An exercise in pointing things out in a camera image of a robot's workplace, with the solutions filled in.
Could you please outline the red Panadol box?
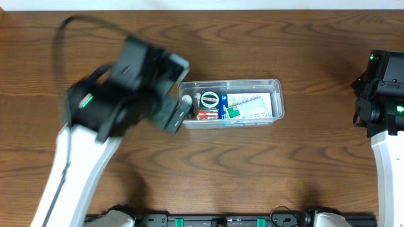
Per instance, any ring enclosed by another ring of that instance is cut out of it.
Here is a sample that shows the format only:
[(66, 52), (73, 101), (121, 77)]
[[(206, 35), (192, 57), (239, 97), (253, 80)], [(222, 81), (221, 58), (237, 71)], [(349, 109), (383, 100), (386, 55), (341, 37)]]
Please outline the red Panadol box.
[(196, 116), (198, 120), (216, 120), (219, 119), (218, 111), (216, 110), (198, 110), (198, 114)]

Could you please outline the dark syrup bottle white cap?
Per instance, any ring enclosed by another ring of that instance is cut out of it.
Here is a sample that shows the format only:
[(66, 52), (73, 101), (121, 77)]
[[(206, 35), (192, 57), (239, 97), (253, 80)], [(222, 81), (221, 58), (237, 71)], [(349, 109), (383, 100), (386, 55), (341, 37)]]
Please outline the dark syrup bottle white cap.
[(187, 113), (187, 118), (188, 119), (195, 118), (196, 114), (195, 114), (193, 98), (190, 95), (184, 95), (182, 97), (181, 101), (184, 102), (189, 107), (189, 111)]

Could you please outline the blue fever patch box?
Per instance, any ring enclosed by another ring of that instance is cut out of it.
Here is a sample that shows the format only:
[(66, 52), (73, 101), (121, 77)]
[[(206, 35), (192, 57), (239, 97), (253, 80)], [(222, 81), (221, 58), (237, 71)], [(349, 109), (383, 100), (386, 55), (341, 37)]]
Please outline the blue fever patch box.
[(270, 93), (222, 93), (220, 95), (220, 108), (219, 108), (219, 119), (227, 119), (228, 116), (225, 109), (234, 105), (239, 105), (242, 103), (255, 100), (257, 98), (262, 98), (264, 104), (266, 105), (268, 113), (266, 117), (272, 117), (272, 107), (271, 107), (271, 94)]

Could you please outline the clear plastic container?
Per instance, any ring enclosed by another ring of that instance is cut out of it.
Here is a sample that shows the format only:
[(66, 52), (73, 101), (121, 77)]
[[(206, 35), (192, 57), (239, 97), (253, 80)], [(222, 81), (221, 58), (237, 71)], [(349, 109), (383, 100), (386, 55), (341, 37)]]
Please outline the clear plastic container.
[[(263, 119), (216, 119), (216, 120), (198, 120), (196, 118), (199, 108), (201, 91), (214, 91), (221, 95), (222, 93), (270, 93), (272, 117)], [(182, 99), (184, 95), (190, 95), (193, 98), (195, 107), (195, 118), (186, 118), (183, 125), (188, 129), (214, 129), (221, 127), (247, 127), (271, 125), (274, 121), (280, 120), (285, 115), (282, 88), (277, 79), (242, 79), (226, 81), (196, 81), (183, 82), (177, 87), (177, 98)]]

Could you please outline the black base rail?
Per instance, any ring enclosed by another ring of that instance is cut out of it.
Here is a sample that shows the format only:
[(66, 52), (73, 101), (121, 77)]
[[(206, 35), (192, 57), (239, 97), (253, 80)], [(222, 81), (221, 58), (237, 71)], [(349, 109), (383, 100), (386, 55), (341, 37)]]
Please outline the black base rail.
[(88, 218), (85, 226), (118, 227), (257, 227), (257, 226), (310, 226), (296, 214), (274, 214), (272, 216), (168, 216), (149, 214), (140, 218), (120, 211), (110, 211), (100, 218)]

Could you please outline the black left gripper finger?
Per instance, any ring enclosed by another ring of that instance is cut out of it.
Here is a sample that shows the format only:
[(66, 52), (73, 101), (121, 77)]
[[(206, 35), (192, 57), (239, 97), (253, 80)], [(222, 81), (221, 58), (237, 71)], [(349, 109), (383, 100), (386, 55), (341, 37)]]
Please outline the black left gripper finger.
[(151, 122), (161, 130), (176, 133), (188, 111), (189, 107), (184, 102), (173, 96), (166, 96), (162, 99), (160, 109), (151, 116)]
[(190, 63), (177, 54), (169, 54), (164, 59), (165, 85), (164, 92), (169, 93), (177, 84), (181, 83), (190, 71)]

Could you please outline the white green sachet packet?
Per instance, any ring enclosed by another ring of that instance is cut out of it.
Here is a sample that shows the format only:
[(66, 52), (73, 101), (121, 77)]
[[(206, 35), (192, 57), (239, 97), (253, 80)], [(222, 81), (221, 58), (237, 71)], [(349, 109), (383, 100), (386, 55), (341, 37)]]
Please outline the white green sachet packet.
[(262, 98), (226, 108), (229, 119), (263, 119), (271, 117), (271, 112)]

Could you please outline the green Zam-Buk box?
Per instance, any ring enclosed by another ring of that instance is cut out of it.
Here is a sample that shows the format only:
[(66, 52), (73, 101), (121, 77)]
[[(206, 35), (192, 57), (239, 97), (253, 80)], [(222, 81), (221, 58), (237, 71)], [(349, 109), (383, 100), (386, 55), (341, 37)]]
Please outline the green Zam-Buk box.
[(214, 91), (201, 91), (199, 108), (202, 110), (218, 111), (220, 105), (220, 95)]

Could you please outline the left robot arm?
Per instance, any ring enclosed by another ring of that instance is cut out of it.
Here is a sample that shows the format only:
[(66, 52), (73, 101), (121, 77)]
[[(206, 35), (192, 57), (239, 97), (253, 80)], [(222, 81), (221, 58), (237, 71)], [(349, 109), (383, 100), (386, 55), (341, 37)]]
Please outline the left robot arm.
[(190, 65), (134, 37), (66, 95), (65, 124), (33, 226), (83, 226), (100, 177), (126, 131), (141, 120), (176, 133), (191, 102), (170, 95)]

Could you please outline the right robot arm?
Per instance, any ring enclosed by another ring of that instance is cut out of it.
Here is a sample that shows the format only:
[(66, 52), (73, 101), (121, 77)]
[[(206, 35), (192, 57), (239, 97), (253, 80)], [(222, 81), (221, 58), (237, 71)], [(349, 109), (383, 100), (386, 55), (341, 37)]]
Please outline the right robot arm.
[(353, 124), (366, 129), (376, 161), (379, 215), (319, 207), (302, 215), (299, 226), (403, 226), (403, 53), (372, 50), (351, 87)]

